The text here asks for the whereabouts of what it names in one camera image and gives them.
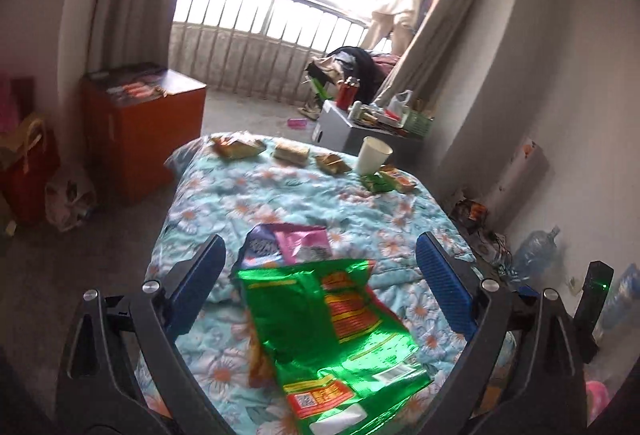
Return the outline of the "purple pink snack bag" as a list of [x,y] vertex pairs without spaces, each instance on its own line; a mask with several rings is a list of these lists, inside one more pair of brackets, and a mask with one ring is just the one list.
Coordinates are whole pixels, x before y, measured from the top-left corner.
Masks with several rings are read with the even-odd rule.
[[326,228],[289,223],[259,224],[245,237],[232,273],[332,259]]

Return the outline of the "green snack bag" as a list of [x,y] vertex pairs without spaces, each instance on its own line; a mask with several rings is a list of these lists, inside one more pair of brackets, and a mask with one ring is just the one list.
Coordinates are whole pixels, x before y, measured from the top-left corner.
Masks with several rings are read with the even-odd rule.
[[431,383],[367,259],[242,269],[241,295],[300,433],[372,434]]

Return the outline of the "pink floral pillow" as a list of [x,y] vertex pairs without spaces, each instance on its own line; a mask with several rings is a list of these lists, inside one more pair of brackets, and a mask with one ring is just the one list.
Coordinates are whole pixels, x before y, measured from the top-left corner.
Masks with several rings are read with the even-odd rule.
[[610,403],[608,389],[599,381],[586,382],[588,423],[591,424]]

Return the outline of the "large clear water jug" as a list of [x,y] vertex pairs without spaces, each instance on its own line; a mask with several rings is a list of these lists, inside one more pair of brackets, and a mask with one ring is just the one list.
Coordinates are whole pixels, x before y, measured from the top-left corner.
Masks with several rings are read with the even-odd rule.
[[556,237],[561,229],[536,230],[523,240],[512,257],[512,273],[520,281],[540,277],[558,256]]

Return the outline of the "rolled floral wallpaper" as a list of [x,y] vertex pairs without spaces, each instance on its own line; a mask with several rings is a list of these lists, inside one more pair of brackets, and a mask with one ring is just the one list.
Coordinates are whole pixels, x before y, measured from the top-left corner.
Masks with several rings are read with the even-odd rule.
[[525,137],[482,199],[487,210],[486,225],[491,229],[506,228],[530,197],[547,167],[544,150],[536,141]]

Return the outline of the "floral blue quilt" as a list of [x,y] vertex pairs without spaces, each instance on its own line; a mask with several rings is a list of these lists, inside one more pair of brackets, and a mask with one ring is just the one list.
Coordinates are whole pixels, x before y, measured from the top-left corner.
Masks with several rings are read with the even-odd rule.
[[[250,229],[270,223],[323,227],[335,257],[374,262],[372,289],[409,329],[432,379],[386,426],[390,434],[405,432],[431,404],[465,345],[450,329],[414,257],[416,239],[428,232],[450,255],[472,259],[431,193],[418,186],[409,193],[374,194],[355,173],[332,176],[314,161],[296,166],[270,152],[227,161],[210,137],[177,149],[167,166],[178,186],[146,270],[150,278],[190,259],[211,235],[224,239],[226,261],[233,264]],[[277,385],[250,385],[250,325],[229,273],[221,273],[177,346],[205,396],[236,433],[296,432]]]

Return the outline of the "orange snack packet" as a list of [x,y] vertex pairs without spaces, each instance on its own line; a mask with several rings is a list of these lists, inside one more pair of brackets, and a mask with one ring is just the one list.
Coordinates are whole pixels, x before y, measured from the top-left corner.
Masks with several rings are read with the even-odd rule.
[[383,165],[378,173],[398,192],[409,193],[416,189],[416,181],[395,166]]

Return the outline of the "red gift bag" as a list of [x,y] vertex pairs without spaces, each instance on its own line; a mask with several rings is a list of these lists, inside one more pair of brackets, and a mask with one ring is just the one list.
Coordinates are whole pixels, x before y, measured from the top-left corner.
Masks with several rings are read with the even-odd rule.
[[17,226],[44,221],[46,186],[60,168],[52,127],[35,111],[35,81],[1,73],[1,198]]

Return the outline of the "green plastic basket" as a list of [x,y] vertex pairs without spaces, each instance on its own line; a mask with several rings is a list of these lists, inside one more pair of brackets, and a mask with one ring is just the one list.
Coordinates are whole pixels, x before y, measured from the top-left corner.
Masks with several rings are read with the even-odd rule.
[[402,129],[410,135],[425,138],[430,131],[434,118],[418,111],[409,110],[402,122]]

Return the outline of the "green small snack packet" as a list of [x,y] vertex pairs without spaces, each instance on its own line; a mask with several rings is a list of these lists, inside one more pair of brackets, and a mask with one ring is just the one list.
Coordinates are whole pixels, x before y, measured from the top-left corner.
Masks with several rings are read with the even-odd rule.
[[361,175],[359,180],[363,188],[372,194],[387,193],[395,190],[394,184],[378,173]]

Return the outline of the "yellow snack packet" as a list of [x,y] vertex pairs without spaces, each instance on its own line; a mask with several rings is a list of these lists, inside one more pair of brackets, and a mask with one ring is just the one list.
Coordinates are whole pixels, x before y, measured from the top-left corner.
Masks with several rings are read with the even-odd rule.
[[228,161],[255,158],[267,149],[267,145],[248,132],[232,132],[210,138],[213,150]]

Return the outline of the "white paper cup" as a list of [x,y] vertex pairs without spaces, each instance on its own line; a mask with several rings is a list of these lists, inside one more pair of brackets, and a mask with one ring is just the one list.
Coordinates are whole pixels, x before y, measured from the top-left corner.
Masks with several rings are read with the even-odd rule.
[[363,138],[355,166],[359,175],[371,175],[376,173],[387,161],[393,149],[378,138],[367,136]]

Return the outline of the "orange red box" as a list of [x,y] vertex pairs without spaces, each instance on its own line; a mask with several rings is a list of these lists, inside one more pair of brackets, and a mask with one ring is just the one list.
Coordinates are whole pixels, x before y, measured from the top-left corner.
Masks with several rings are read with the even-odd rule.
[[167,186],[168,156],[201,136],[206,85],[145,62],[88,73],[79,88],[98,195],[132,204]]

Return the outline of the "white plastic jug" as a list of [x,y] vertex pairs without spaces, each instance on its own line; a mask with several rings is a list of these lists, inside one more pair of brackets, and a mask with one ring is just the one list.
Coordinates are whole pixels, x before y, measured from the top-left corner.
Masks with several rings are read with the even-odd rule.
[[412,90],[407,89],[390,99],[390,102],[386,106],[386,111],[389,114],[393,114],[394,117],[399,120],[405,113],[406,109],[409,106],[409,102],[412,96]]

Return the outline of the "right grey curtain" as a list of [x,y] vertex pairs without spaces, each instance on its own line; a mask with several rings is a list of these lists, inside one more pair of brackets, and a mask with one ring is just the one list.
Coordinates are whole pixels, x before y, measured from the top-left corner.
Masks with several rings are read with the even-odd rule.
[[406,52],[387,75],[373,103],[386,106],[406,89],[411,98],[426,98],[433,77],[444,65],[446,51],[475,0],[437,0]]

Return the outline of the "white cream snack packet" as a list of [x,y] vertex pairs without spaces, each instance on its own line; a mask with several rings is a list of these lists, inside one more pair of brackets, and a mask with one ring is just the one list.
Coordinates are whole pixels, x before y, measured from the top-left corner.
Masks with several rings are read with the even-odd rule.
[[296,146],[291,141],[280,141],[273,149],[272,156],[279,161],[296,166],[306,166],[310,149],[304,146]]

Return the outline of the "brown snack packet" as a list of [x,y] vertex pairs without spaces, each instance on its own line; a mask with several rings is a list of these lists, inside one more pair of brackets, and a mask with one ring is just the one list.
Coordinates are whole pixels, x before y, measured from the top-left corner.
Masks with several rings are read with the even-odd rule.
[[341,176],[349,173],[352,168],[335,153],[323,153],[314,157],[318,169],[331,176]]

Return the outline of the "grey cabinet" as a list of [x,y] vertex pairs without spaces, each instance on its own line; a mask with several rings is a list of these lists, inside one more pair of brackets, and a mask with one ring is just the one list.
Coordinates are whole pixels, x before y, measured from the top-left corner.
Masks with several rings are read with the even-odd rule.
[[402,169],[411,168],[423,152],[424,140],[416,136],[401,136],[386,129],[361,126],[352,123],[347,113],[338,109],[332,101],[323,103],[311,142],[319,147],[357,156],[363,139],[367,136],[379,139],[393,150],[390,164]]

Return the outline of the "red thermos bottle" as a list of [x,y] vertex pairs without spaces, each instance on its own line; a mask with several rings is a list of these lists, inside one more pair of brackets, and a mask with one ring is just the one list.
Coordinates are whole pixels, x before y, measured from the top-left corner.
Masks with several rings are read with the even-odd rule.
[[343,80],[343,82],[340,83],[340,88],[338,88],[337,96],[335,99],[337,108],[343,111],[347,111],[354,102],[359,88],[360,83],[358,78],[349,76],[346,78],[346,80]]

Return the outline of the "black bag on cabinet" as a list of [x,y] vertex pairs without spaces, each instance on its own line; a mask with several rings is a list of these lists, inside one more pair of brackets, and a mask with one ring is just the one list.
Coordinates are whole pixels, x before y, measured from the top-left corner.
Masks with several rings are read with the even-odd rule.
[[331,51],[329,57],[341,65],[344,77],[352,76],[359,80],[355,99],[364,104],[373,102],[386,74],[372,56],[360,47],[344,46]]

